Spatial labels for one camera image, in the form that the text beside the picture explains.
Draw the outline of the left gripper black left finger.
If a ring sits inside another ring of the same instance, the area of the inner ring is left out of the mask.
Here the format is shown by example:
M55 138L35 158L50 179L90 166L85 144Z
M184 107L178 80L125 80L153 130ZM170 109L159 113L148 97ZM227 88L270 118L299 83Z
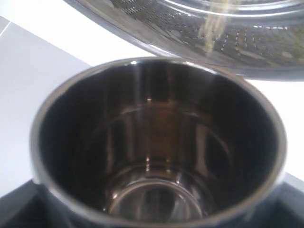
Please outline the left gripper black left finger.
M2 228L77 228L77 215L54 183L30 179L0 199Z

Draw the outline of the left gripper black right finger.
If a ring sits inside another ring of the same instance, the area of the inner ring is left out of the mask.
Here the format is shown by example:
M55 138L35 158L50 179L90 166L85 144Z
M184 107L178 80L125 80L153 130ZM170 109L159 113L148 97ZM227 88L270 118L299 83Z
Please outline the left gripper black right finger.
M283 184L256 209L248 228L302 228L304 226L304 193Z

